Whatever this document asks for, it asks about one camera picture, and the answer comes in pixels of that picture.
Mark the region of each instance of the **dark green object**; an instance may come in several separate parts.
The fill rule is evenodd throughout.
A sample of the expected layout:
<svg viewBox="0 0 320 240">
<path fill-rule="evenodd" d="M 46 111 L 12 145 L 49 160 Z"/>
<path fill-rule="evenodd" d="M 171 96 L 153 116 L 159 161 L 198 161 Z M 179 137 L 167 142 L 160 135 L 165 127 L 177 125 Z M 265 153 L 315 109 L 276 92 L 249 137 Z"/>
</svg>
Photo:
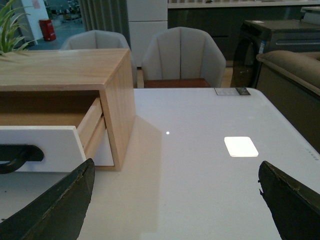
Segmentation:
<svg viewBox="0 0 320 240">
<path fill-rule="evenodd" d="M 283 240 L 320 239 L 320 194 L 267 161 L 260 165 L 259 181 Z"/>
<path fill-rule="evenodd" d="M 91 201 L 94 181 L 95 165 L 88 159 L 0 223 L 0 239 L 76 240 Z"/>
<path fill-rule="evenodd" d="M 0 174 L 9 174 L 21 168 L 26 162 L 41 162 L 45 155 L 35 145 L 0 144 Z"/>
</svg>

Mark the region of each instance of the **chair back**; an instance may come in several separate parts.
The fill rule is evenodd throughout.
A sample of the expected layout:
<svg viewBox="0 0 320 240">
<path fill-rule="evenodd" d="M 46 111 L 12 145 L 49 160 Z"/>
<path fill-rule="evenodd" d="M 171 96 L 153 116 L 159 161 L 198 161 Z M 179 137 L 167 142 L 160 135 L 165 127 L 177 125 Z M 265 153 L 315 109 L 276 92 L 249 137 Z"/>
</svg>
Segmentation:
<svg viewBox="0 0 320 240">
<path fill-rule="evenodd" d="M 144 80 L 204 78 L 220 87 L 226 59 L 205 31 L 175 27 L 156 34 L 142 61 Z"/>
<path fill-rule="evenodd" d="M 60 50 L 76 49 L 129 49 L 128 42 L 121 33 L 91 30 L 70 36 Z M 137 65 L 131 55 L 133 86 L 137 87 Z"/>
</svg>

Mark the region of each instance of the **black drawer handle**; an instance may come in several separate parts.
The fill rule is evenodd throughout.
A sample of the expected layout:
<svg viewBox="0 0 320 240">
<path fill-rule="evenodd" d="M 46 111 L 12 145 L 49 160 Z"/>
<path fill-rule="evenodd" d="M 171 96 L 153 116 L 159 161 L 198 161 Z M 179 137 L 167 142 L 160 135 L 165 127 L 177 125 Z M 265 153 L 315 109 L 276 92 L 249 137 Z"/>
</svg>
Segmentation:
<svg viewBox="0 0 320 240">
<path fill-rule="evenodd" d="M 12 173 L 26 162 L 40 162 L 44 153 L 35 145 L 0 145 L 0 174 Z"/>
</svg>

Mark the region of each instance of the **sofa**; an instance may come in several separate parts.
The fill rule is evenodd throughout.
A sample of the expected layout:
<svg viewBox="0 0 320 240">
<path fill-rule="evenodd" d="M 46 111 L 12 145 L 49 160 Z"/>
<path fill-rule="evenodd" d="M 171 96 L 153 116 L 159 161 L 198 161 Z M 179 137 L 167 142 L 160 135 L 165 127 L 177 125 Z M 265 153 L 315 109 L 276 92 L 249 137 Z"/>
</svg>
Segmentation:
<svg viewBox="0 0 320 240">
<path fill-rule="evenodd" d="M 256 88 L 320 153 L 320 52 L 258 54 Z"/>
</svg>

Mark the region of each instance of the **white counter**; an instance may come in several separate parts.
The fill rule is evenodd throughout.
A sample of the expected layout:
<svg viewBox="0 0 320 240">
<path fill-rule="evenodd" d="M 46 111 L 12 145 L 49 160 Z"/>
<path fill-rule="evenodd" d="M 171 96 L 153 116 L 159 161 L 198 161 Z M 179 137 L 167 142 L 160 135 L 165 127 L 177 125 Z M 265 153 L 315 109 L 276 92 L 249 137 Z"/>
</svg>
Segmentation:
<svg viewBox="0 0 320 240">
<path fill-rule="evenodd" d="M 320 193 L 320 155 L 255 89 L 135 89 L 120 172 L 96 171 L 79 240 L 280 240 L 258 183 L 268 161 Z M 231 157 L 224 137 L 250 137 L 257 157 Z M 0 175 L 0 219 L 60 175 Z"/>
<path fill-rule="evenodd" d="M 237 8 L 237 7 L 277 7 L 277 6 L 314 6 L 320 5 L 320 0 L 213 0 L 213 2 L 184 2 L 170 3 L 168 9 L 194 9 L 194 8 Z"/>
</svg>

